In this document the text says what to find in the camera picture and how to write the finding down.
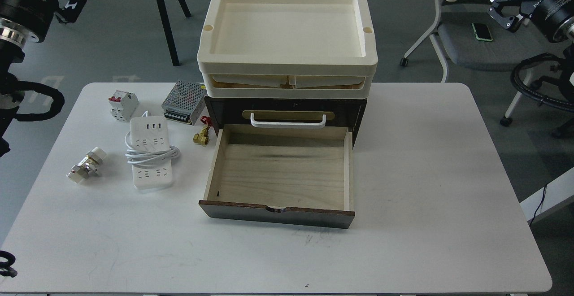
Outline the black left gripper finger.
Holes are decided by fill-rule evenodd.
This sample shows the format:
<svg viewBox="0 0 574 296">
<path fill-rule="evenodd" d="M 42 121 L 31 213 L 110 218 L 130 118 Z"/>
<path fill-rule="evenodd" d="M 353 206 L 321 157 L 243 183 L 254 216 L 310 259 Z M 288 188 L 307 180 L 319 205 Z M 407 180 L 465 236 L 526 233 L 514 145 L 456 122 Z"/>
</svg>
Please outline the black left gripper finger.
<svg viewBox="0 0 574 296">
<path fill-rule="evenodd" d="M 75 23 L 86 3 L 87 0 L 68 0 L 56 11 L 56 20 L 62 24 Z"/>
</svg>

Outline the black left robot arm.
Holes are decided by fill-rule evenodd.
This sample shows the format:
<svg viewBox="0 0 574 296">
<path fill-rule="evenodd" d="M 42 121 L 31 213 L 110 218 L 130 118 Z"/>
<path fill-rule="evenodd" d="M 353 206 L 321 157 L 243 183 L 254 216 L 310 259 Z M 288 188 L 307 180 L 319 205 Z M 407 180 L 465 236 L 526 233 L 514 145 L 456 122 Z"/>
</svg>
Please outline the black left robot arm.
<svg viewBox="0 0 574 296">
<path fill-rule="evenodd" d="M 23 47 L 30 40 L 45 40 L 53 18 L 60 23 L 74 23 L 87 0 L 0 0 L 0 130 L 5 133 L 13 120 L 39 122 L 59 114 L 65 104 L 63 94 L 48 85 L 21 81 L 9 72 L 12 64 L 23 61 Z M 52 99 L 47 112 L 18 112 L 26 91 Z"/>
</svg>

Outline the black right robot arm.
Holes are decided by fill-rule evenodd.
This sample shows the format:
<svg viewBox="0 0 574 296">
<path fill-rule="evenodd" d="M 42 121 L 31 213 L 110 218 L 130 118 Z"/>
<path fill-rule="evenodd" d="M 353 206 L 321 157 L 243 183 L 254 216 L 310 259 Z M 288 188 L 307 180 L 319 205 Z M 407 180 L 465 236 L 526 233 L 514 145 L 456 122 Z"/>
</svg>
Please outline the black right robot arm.
<svg viewBox="0 0 574 296">
<path fill-rule="evenodd" d="M 490 0 L 490 2 L 491 7 L 488 10 L 490 17 L 505 30 L 515 32 L 523 20 L 528 19 L 551 43 L 573 40 L 573 0 Z M 551 53 L 542 53 L 525 59 L 514 67 L 510 81 L 517 89 L 517 95 L 506 114 L 500 119 L 502 126 L 510 126 L 512 122 L 510 114 L 522 95 L 535 100 L 539 105 L 546 104 L 552 108 L 573 111 L 573 46 L 568 46 L 563 55 L 557 57 Z M 561 75 L 559 78 L 542 76 L 537 83 L 548 82 L 557 86 L 565 100 L 543 95 L 530 87 L 527 80 L 519 77 L 522 69 L 543 61 L 554 61 L 551 71 L 560 71 Z"/>
</svg>

